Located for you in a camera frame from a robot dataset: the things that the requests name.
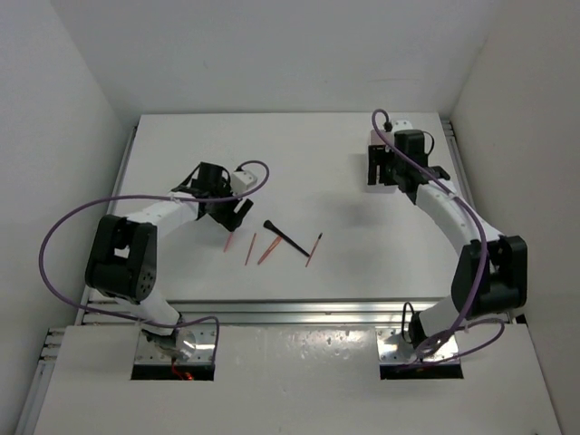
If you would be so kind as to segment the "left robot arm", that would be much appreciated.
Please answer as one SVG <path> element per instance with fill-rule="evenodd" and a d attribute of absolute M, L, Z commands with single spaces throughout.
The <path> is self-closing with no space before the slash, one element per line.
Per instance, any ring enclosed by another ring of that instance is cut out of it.
<path fill-rule="evenodd" d="M 251 171 L 202 162 L 169 193 L 126 216 L 101 218 L 85 269 L 85 284 L 125 306 L 144 322 L 153 336 L 171 337 L 181 320 L 161 291 L 157 279 L 158 243 L 177 229 L 213 218 L 229 232 L 235 231 L 252 208 L 240 199 L 257 183 Z"/>

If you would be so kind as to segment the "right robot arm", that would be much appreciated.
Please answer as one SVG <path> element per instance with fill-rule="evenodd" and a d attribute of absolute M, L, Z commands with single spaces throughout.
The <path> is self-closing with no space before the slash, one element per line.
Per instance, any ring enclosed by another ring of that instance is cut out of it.
<path fill-rule="evenodd" d="M 472 319 L 527 301 L 527 243 L 486 222 L 458 193 L 450 174 L 429 164 L 422 130 L 372 131 L 367 183 L 395 187 L 437 225 L 458 255 L 449 296 L 412 315 L 413 347 L 431 353 Z"/>

